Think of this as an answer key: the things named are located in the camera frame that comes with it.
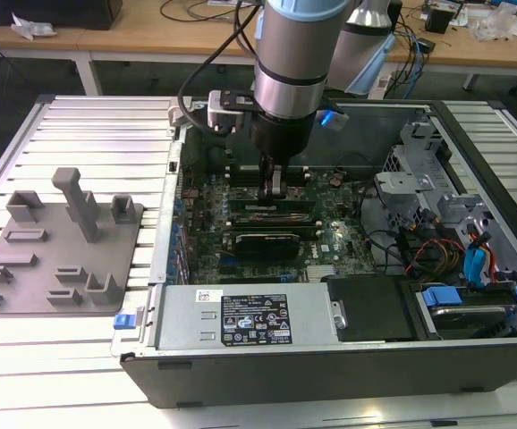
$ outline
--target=desk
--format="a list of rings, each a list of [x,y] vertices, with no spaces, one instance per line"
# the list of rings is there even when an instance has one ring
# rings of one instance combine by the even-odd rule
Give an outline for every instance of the desk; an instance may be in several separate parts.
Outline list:
[[[123,9],[109,31],[59,28],[57,36],[29,41],[8,27],[0,27],[0,50],[11,58],[72,60],[86,95],[95,96],[101,94],[101,86],[94,60],[202,63],[233,31],[232,25],[223,22],[170,21],[159,14],[161,4],[162,0],[123,0]],[[226,10],[217,6],[197,8],[198,13],[205,15]],[[169,4],[165,12],[189,19],[181,3]],[[242,19],[247,13],[241,11]],[[254,60],[232,43],[215,63],[254,64]]]
[[[406,0],[403,16],[410,11],[408,8],[419,3],[420,0]],[[86,94],[98,95],[101,87],[93,65],[95,60],[201,63],[231,34],[232,27],[222,22],[170,21],[159,14],[160,5],[161,0],[123,0],[122,12],[109,31],[58,29],[56,37],[37,38],[33,42],[0,27],[0,48],[10,57],[72,60]],[[186,16],[180,4],[171,3],[166,11],[173,16]],[[217,7],[201,6],[198,11],[212,14]],[[436,42],[427,72],[517,75],[517,38],[478,42],[464,28],[450,27],[444,35],[426,33],[423,21],[411,16],[405,19],[419,37]],[[384,72],[391,73],[405,62],[406,49],[401,41],[395,44]],[[233,43],[216,63],[253,64],[253,59],[244,56]]]

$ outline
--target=power supply label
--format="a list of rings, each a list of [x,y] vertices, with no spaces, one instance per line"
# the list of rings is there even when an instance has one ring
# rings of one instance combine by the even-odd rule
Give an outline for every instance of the power supply label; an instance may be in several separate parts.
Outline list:
[[[286,295],[223,296],[221,320],[227,347],[292,344]]]

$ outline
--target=floor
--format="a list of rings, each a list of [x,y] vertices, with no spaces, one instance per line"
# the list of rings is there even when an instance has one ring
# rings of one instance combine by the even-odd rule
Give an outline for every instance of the floor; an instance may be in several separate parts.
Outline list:
[[[99,63],[98,74],[106,95],[172,96],[193,70],[191,64]],[[248,88],[249,66],[212,66],[192,85],[188,95],[202,96],[210,89]],[[500,100],[517,118],[517,94],[509,89],[517,77],[482,76],[471,92],[464,91],[465,77],[426,72],[411,94],[418,100]],[[80,78],[70,62],[62,60],[0,59],[0,155],[20,127],[38,94],[82,95]]]

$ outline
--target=computer case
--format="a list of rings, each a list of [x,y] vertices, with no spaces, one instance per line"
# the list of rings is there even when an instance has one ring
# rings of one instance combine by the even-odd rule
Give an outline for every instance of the computer case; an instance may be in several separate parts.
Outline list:
[[[15,13],[55,26],[110,29],[121,9],[122,0],[0,0],[0,25],[12,24]]]

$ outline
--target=slotted aluminum surface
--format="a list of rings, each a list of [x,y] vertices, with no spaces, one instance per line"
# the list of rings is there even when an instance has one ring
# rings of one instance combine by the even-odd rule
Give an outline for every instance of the slotted aluminum surface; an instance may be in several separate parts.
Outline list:
[[[517,121],[508,112],[494,110],[486,102],[445,104],[517,203]],[[465,189],[476,192],[455,158],[451,163]]]
[[[19,150],[10,163],[2,165],[0,228],[7,222],[4,205],[14,189],[28,186],[42,190],[43,201],[63,200],[48,185],[58,161],[80,167],[82,187],[96,191],[97,201],[130,191],[146,206],[125,309],[143,305],[148,294],[148,265],[160,200],[157,186],[165,179],[168,101],[162,97],[59,97],[33,112]],[[135,130],[140,139],[134,138]],[[36,157],[41,154],[59,156]],[[27,159],[38,162],[23,164]],[[410,428],[431,427],[432,419],[457,420],[459,427],[517,427],[517,382],[496,392],[468,395],[156,409],[121,369],[118,358],[112,357],[112,338],[125,334],[114,332],[112,322],[112,317],[0,319],[0,427]],[[332,385],[320,388],[332,389]]]

